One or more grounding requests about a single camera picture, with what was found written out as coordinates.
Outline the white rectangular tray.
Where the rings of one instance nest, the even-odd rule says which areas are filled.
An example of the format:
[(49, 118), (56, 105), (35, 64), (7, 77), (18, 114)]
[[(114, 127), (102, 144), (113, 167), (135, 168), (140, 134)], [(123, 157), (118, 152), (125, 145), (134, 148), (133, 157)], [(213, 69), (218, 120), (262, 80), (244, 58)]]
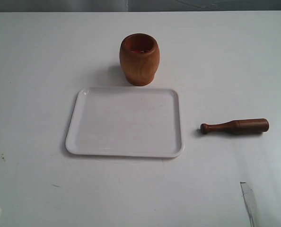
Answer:
[(184, 149), (178, 93), (153, 87), (82, 89), (65, 147), (79, 156), (175, 158)]

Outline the dark wooden pestle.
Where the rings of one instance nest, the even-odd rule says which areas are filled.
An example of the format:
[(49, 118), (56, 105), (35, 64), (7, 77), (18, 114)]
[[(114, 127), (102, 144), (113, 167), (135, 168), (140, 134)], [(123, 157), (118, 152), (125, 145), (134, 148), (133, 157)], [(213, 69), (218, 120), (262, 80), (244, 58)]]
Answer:
[(200, 126), (202, 134), (223, 132), (229, 134), (259, 134), (269, 130), (269, 122), (264, 119), (232, 120), (221, 124), (206, 124)]

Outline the wooden mortar cup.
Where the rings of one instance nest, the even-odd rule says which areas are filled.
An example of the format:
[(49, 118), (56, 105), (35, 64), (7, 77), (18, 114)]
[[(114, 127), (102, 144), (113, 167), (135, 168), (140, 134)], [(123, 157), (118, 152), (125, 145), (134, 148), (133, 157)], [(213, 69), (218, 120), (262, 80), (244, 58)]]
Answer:
[[(147, 53), (134, 53), (132, 50), (148, 50)], [(125, 37), (120, 46), (121, 69), (129, 83), (145, 86), (151, 83), (159, 67), (160, 51), (157, 41), (143, 33)]]

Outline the clear tape strip right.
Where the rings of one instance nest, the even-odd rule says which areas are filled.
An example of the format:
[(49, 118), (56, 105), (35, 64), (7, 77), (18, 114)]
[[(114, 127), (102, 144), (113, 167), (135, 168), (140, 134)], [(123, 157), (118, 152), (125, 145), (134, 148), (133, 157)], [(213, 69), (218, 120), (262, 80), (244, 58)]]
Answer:
[(257, 204), (253, 190), (246, 182), (241, 182), (241, 191), (243, 194), (244, 204), (248, 213), (249, 222), (251, 227), (259, 227), (257, 217)]

